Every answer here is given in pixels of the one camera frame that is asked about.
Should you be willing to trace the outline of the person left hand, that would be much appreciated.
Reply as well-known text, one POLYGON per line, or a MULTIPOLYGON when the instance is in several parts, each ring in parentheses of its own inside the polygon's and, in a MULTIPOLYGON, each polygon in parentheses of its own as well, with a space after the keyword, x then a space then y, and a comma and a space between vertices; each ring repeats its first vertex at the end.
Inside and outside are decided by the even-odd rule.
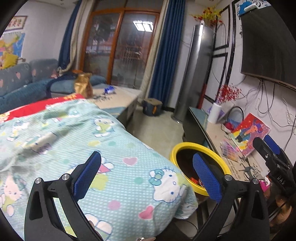
POLYGON ((89 220, 90 225, 92 226, 92 228, 96 231, 96 233, 98 234, 98 236, 100 237, 100 241, 103 241, 102 236, 100 235, 100 233, 95 229, 95 225, 92 221, 89 220))

